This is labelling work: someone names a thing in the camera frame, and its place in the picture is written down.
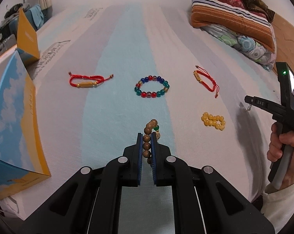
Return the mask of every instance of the red string bracelet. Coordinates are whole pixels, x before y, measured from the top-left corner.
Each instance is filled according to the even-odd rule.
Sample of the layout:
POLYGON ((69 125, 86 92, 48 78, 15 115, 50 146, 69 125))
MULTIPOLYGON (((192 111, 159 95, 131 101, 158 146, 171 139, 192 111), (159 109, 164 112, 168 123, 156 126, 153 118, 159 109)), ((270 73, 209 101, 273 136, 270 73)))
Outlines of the red string bracelet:
POLYGON ((110 75, 108 78, 104 78, 103 76, 83 76, 83 75, 73 75, 71 72, 69 72, 70 80, 69 83, 73 87, 77 88, 91 88, 91 87, 97 87, 99 84, 102 84, 104 81, 107 81, 111 78, 113 78, 113 74, 110 75), (85 80, 94 80, 93 82, 82 82, 82 83, 73 83, 73 79, 85 79, 85 80))
POLYGON ((193 72, 193 74, 196 77, 197 81, 199 83, 201 83, 205 88, 207 88, 210 92, 214 92, 215 89, 216 89, 215 98, 217 98, 218 92, 220 91, 220 88, 217 85, 217 83, 215 82, 215 80, 210 76, 210 74, 204 68, 201 68, 199 66, 196 66, 196 68, 198 68, 199 70, 195 70, 193 72), (209 79, 212 82, 212 84, 213 84, 213 88, 212 89, 205 82, 202 81, 202 79, 200 78, 199 74, 202 75, 202 76, 205 76, 207 79, 209 79))

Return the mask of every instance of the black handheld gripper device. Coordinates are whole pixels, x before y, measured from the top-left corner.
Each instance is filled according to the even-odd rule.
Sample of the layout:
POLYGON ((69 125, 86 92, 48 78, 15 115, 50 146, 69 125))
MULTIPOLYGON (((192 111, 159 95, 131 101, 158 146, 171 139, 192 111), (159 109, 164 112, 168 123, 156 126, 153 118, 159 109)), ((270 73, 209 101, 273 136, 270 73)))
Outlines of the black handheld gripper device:
MULTIPOLYGON (((276 62, 278 81, 280 83, 281 104, 260 98, 245 96, 245 102, 259 107, 273 115, 277 121, 278 134, 294 131, 294 73, 286 62, 276 62)), ((291 162, 293 147, 282 145, 283 155, 270 166, 268 180, 279 189, 291 162)))
MULTIPOLYGON (((17 234, 117 234, 122 187, 140 185, 142 138, 139 133, 136 144, 105 167, 78 170, 17 234)), ((213 167, 188 166, 157 142, 155 132, 151 149, 154 184, 172 188, 175 234, 275 233, 260 211, 213 167)))

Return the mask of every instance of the hand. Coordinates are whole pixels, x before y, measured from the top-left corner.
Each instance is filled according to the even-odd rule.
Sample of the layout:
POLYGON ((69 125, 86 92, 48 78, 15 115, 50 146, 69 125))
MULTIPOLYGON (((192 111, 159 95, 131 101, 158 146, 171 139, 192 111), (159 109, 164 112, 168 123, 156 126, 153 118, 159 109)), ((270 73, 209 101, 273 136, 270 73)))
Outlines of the hand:
MULTIPOLYGON (((281 134, 278 137, 276 123, 274 123, 271 126, 271 131, 272 133, 270 136, 270 144, 269 144, 269 151, 267 152, 267 158, 271 162, 276 162, 279 158, 282 157, 282 153, 283 153, 281 150, 282 144, 287 144, 294 147, 294 131, 281 134)), ((286 175, 282 181, 282 185, 279 190, 285 189, 292 184, 294 184, 294 152, 292 155, 289 168, 286 172, 286 175)))

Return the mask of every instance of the white sleeve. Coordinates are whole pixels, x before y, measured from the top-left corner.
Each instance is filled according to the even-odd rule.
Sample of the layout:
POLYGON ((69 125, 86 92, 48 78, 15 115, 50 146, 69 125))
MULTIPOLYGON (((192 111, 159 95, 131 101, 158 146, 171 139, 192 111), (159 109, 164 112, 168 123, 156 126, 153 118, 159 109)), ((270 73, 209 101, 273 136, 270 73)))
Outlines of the white sleeve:
POLYGON ((276 190, 271 184, 263 192, 263 207, 261 213, 273 224, 278 233, 294 213, 294 184, 276 190))

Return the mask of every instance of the cardboard box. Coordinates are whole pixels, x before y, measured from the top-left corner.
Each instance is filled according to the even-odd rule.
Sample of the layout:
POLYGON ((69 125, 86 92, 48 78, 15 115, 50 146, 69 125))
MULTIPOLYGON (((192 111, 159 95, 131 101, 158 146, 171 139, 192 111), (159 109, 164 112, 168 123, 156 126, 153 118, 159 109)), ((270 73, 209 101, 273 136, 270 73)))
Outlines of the cardboard box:
POLYGON ((39 59, 37 35, 22 10, 17 35, 17 45, 0 57, 0 199, 50 177, 37 126, 35 87, 24 66, 39 59))

